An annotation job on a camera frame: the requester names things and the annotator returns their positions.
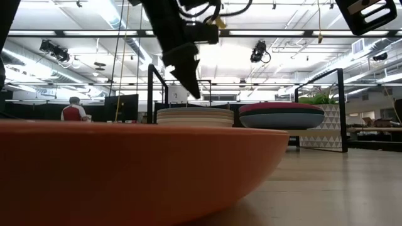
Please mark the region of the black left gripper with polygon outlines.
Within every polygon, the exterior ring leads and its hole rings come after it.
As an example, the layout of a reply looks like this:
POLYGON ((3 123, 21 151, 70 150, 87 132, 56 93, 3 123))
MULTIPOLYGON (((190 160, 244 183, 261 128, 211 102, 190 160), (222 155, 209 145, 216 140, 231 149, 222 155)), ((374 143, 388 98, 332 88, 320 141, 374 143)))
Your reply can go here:
POLYGON ((195 59, 197 47, 185 35, 185 22, 179 15, 176 0, 140 0, 163 52, 166 66, 173 65, 171 74, 196 99, 200 90, 195 59))

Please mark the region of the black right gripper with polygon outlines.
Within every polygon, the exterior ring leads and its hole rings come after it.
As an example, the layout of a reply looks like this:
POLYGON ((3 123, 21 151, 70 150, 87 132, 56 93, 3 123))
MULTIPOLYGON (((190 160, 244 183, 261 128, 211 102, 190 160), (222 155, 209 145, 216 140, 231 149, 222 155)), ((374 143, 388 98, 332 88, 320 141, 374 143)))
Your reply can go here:
POLYGON ((334 0, 353 35, 363 35, 397 17, 394 0, 334 0))

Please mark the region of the cream plastic plate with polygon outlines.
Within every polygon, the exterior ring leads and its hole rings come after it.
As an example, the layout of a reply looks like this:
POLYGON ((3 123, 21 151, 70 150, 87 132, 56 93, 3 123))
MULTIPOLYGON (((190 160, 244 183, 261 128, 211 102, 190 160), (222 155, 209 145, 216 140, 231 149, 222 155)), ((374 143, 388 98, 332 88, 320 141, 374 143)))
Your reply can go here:
POLYGON ((158 125, 162 126, 202 126, 202 127, 233 127, 233 124, 226 122, 157 122, 158 125))
POLYGON ((214 115, 214 116, 234 116, 233 112, 213 112, 213 111, 175 111, 175 112, 158 112, 157 116, 172 115, 214 115))
POLYGON ((220 116, 220 115, 165 115, 165 116, 159 116, 157 115, 156 119, 157 120, 162 120, 162 119, 195 119, 195 118, 208 118, 208 119, 225 119, 225 120, 234 120, 234 117, 232 116, 220 116))
POLYGON ((225 112, 225 113, 232 113, 231 110, 228 109, 219 109, 219 108, 210 108, 210 107, 177 107, 177 108, 167 108, 167 109, 160 109, 157 113, 165 113, 165 112, 225 112))

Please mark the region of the pink plastic plate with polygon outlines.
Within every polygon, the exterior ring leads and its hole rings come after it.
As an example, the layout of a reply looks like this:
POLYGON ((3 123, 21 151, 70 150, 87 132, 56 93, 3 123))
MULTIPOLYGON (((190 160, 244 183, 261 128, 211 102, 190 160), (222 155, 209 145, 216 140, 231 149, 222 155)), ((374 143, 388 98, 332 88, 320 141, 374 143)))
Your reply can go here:
POLYGON ((260 109, 311 109, 322 110, 319 107, 309 104, 301 104, 297 102, 261 102, 255 104, 246 104, 239 108, 239 112, 247 112, 260 109))

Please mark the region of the dark green plastic plate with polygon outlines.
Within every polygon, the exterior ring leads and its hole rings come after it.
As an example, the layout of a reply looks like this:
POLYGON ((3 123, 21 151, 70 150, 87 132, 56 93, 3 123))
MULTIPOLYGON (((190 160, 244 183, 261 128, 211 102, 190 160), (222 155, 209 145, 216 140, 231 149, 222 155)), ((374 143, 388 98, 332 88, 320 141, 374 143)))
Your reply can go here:
POLYGON ((240 112, 239 116, 251 116, 258 114, 320 114, 324 115, 325 112, 322 109, 258 109, 258 110, 249 110, 245 112, 240 112))

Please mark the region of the black metal plate shelf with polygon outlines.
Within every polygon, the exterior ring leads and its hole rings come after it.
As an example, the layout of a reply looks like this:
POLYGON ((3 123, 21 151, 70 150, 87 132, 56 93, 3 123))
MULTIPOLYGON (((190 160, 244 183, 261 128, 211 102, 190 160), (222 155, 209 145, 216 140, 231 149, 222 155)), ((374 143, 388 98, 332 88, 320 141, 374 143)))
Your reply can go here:
MULTIPOLYGON (((297 88, 295 88, 294 92, 294 101, 299 102, 299 94, 298 90, 301 89, 302 87, 306 85, 312 85, 315 81, 320 80, 321 78, 324 78, 332 73, 336 72, 337 73, 337 81, 338 83, 336 84, 338 86, 339 90, 339 119, 340 119, 340 136, 342 138, 342 153, 347 153, 348 152, 348 146, 347 146, 347 128, 346 128, 346 119, 345 119, 345 97, 344 97, 344 79, 343 79, 343 69, 342 68, 336 68, 330 71, 325 72, 324 74, 319 75, 316 78, 313 78, 309 80, 306 83, 301 83, 297 88)), ((163 94, 165 95, 164 99, 164 105, 168 105, 168 86, 164 79, 161 77, 160 73, 157 71, 155 66, 153 64, 148 65, 148 86, 147 86, 147 123, 148 124, 153 124, 154 123, 154 113, 153 113, 153 77, 156 75, 158 80, 161 82, 162 86, 164 86, 164 92, 163 94)))

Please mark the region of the green plant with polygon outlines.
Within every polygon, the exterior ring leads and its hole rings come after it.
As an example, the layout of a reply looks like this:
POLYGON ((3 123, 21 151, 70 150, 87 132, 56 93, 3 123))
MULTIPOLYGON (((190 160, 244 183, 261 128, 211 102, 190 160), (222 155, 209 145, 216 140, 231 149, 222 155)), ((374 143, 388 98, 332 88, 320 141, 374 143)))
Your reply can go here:
POLYGON ((332 95, 332 88, 315 87, 309 94, 299 97, 299 103, 310 105, 331 105, 336 104, 337 101, 332 95))

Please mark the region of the cardboard box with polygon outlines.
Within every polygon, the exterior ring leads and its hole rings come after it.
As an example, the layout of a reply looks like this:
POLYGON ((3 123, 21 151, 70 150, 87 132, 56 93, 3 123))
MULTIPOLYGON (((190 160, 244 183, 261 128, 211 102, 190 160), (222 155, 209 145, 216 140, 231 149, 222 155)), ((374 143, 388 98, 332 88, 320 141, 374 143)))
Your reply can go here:
POLYGON ((370 117, 363 117, 367 127, 392 127, 391 119, 371 119, 370 117))

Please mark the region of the large orange bowl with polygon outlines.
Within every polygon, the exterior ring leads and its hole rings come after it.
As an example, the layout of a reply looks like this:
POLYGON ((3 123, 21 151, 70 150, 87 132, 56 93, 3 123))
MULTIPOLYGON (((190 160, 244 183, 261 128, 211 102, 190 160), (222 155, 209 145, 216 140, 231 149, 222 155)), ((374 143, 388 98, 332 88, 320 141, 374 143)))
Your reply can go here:
POLYGON ((0 226, 173 225, 233 205, 285 131, 0 121, 0 226))

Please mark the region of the wooden background table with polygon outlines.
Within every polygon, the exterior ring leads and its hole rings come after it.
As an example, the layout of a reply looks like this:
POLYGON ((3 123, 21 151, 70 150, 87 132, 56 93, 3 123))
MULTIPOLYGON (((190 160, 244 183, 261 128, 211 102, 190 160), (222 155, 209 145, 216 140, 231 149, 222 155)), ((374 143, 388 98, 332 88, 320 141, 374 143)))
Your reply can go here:
POLYGON ((347 133, 353 141, 402 142, 402 127, 350 127, 347 133))

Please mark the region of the triangle patterned planter box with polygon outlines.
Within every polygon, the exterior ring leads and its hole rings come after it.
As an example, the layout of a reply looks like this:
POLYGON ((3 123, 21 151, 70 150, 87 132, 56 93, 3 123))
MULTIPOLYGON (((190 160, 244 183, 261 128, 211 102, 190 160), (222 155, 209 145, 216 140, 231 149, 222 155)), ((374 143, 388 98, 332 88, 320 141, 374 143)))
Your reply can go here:
POLYGON ((322 149, 328 151, 342 150, 342 136, 340 135, 340 109, 337 104, 317 105, 324 111, 322 123, 312 128, 317 131, 314 135, 300 136, 300 147, 322 149))

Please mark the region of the person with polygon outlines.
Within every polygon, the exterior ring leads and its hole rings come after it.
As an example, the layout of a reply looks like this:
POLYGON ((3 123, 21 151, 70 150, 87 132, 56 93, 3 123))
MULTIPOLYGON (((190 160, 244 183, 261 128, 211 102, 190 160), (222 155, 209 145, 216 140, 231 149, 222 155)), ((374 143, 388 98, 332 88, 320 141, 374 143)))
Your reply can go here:
POLYGON ((80 105, 78 97, 71 97, 69 105, 62 110, 62 121, 89 121, 90 117, 86 114, 85 109, 80 105))

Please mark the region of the black overhead frame bar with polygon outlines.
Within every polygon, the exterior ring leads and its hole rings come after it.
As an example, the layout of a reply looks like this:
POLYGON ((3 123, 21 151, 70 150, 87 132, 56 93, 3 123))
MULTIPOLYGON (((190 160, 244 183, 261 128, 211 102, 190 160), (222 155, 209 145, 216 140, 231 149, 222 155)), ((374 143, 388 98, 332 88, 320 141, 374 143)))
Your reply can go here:
MULTIPOLYGON (((56 38, 114 38, 118 36, 133 38, 151 38, 152 30, 11 30, 9 37, 56 37, 56 38)), ((317 38, 322 35, 325 38, 355 38, 348 30, 220 30, 222 38, 317 38)), ((363 34, 365 38, 402 38, 402 30, 374 30, 363 34)))

